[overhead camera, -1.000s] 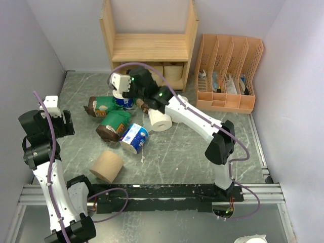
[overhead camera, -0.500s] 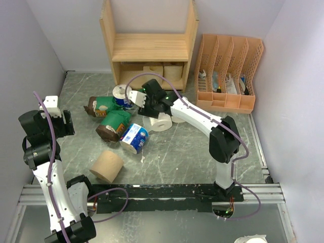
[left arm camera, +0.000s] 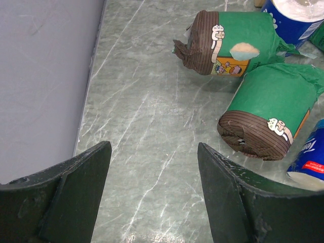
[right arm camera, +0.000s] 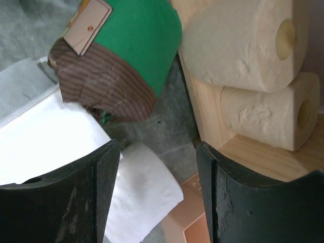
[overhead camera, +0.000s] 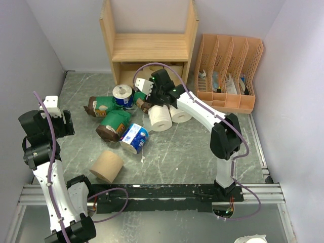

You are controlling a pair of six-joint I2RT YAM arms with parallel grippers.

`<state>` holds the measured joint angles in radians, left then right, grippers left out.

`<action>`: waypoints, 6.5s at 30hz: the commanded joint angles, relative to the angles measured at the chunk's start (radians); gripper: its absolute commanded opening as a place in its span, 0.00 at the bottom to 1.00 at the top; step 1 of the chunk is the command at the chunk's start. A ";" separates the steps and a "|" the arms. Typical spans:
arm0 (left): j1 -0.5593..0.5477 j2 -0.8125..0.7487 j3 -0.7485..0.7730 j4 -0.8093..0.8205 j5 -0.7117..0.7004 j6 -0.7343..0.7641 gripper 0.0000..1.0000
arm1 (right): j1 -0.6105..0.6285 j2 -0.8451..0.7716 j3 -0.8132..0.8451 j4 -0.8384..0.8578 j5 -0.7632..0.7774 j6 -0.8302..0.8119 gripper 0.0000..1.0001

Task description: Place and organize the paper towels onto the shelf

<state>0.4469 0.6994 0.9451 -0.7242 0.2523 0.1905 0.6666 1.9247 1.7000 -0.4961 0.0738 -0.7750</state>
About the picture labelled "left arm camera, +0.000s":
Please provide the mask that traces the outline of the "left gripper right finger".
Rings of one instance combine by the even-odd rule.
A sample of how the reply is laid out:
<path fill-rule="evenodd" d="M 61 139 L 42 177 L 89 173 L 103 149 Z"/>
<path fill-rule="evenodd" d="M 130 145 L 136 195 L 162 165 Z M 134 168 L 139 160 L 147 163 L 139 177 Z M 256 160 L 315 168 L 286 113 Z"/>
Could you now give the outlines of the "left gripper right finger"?
<path fill-rule="evenodd" d="M 258 175 L 199 143 L 198 166 L 214 242 L 323 242 L 323 192 Z"/>

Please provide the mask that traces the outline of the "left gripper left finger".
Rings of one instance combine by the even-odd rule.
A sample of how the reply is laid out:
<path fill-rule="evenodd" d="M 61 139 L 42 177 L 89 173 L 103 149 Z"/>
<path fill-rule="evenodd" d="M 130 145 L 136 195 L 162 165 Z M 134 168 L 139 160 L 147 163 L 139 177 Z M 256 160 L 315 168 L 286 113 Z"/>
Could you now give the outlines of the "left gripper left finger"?
<path fill-rule="evenodd" d="M 90 242 L 111 154 L 102 141 L 1 185 L 1 242 Z"/>

